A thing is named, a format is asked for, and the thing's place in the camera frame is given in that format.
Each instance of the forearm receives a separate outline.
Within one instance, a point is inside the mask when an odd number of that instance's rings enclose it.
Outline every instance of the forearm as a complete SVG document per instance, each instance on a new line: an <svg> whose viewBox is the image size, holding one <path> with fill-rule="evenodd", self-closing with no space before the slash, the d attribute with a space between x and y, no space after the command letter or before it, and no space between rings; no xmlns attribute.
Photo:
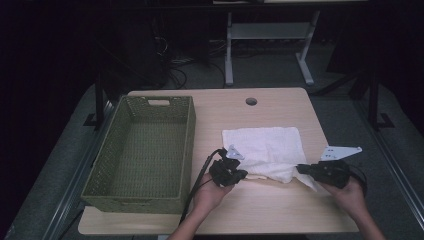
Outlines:
<svg viewBox="0 0 424 240"><path fill-rule="evenodd" d="M375 223L368 211L351 214L358 226L359 232L365 240L385 240L386 237Z"/></svg>
<svg viewBox="0 0 424 240"><path fill-rule="evenodd" d="M180 226L169 236L168 240L191 240L200 224L206 219L208 213L194 209Z"/></svg>

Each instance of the dark background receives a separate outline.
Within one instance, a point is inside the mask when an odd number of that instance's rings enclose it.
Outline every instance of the dark background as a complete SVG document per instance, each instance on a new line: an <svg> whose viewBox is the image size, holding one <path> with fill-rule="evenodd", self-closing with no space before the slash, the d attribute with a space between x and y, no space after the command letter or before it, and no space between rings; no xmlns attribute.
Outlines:
<svg viewBox="0 0 424 240"><path fill-rule="evenodd" d="M104 7L104 1L98 2ZM85 11L79 6L77 1L52 0L3 0L0 3L3 206L0 237L19 211L79 99L99 75L99 65L93 56L93 36L98 36L105 24L114 24L110 22L115 22L111 15L116 15L104 8ZM394 92L421 133L424 133L423 12L419 1L371 1L365 11L349 16L337 15L337 11L325 12L315 35L315 41L338 40L329 70L349 73L364 65L371 66L381 83ZM217 24L225 24L225 19L218 18L211 23L210 17L197 15L199 21L193 22L194 13L185 18L175 14L165 18L165 23L174 25L162 29L163 33L178 47L207 61L204 57L207 49L202 44L210 35L222 34L215 30ZM225 14L214 14L225 17ZM334 25L335 18L341 19L343 26ZM186 30L188 25L199 28L197 35ZM135 28L150 31L149 24ZM128 31L124 35L121 40L130 36ZM154 49L154 42L149 40L151 33L145 36L147 50ZM145 56L136 57L134 66L137 63L144 66L145 60ZM157 63L153 68L160 72L163 67ZM147 70L141 67L137 71Z"/></svg>

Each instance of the floor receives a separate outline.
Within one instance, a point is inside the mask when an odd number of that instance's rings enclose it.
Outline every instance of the floor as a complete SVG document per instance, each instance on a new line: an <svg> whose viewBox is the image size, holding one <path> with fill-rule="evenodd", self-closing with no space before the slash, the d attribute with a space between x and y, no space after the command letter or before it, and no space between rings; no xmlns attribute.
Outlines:
<svg viewBox="0 0 424 240"><path fill-rule="evenodd" d="M233 60L233 88L301 87L317 91L343 75L326 72L331 56L331 44L314 44L307 57L316 83L307 86L297 66L294 53L302 42L263 42L239 45L239 55ZM180 56L176 62L187 59ZM224 59L211 58L209 66L191 63L176 66L174 76L164 89L222 88ZM184 75L187 76L184 86ZM379 110L388 114L395 128L375 132L366 120L367 98L352 101L347 93L351 83L320 97L311 97L328 143L335 146L361 146L363 153L349 158L368 177L367 204L371 214L389 239L424 239L420 218L424 197L424 140L402 113L394 96L380 87ZM101 142L101 131L83 126L87 116L95 112L94 87L87 89L75 109L67 127L52 151L43 171L28 195L11 234L7 239L156 239L157 236L83 236L78 233L78 222L84 203L79 195L89 173L82 159L92 161L96 143ZM394 160L407 176L414 196L407 196L404 182L391 166ZM308 234L311 240L361 239L358 233ZM273 239L284 239L274 236Z"/></svg>

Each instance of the gray carpet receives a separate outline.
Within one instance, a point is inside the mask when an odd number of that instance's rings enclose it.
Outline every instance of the gray carpet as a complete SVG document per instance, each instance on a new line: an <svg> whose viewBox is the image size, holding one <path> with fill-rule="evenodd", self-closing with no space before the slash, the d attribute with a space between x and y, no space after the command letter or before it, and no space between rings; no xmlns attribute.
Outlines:
<svg viewBox="0 0 424 240"><path fill-rule="evenodd" d="M285 45L279 50L267 50L250 58L235 58L233 88L253 87L303 87L308 92L316 91L337 80L342 75L325 72L332 46L313 45L307 62L316 81L307 86L295 61L294 53L299 44ZM223 57L213 58L216 66L190 64L179 69L187 74L187 89L221 88L224 70ZM351 84L346 84L325 97L312 97L311 101L330 145L361 146L363 152L347 159L360 167L368 176L369 191L367 203L370 212L389 239L424 239L424 232L414 217L397 182L388 168L384 154L376 144L374 133L364 121L358 104L351 101L347 92ZM172 81L164 89L175 88ZM419 196L424 195L424 141L407 117L402 113L396 99L386 89L381 88L380 111L389 115L395 128L382 129L393 155ZM14 221L14 234L9 239L43 239L50 226L58 203L63 198L75 169L86 154L95 137L94 127L83 123L88 114L95 112L94 88L87 90L70 119L55 149L51 153L43 171ZM87 174L82 176L71 199L69 212L65 211L65 221L57 226L51 239L58 239L66 231L63 239L156 239L156 236L110 236L93 237L78 233L78 216L83 209L79 194ZM320 239L361 239L358 233L311 234L311 240Z"/></svg>

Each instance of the white cloth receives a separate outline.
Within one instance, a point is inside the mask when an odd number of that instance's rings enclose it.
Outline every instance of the white cloth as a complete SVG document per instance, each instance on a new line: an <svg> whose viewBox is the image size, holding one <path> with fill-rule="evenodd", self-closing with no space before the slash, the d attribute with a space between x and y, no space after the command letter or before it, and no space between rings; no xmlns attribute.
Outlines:
<svg viewBox="0 0 424 240"><path fill-rule="evenodd" d="M299 174L297 164L306 164L299 130L295 127L240 128L222 131L226 149L231 144L243 155L238 169L289 183L293 177L316 190L311 177Z"/></svg>

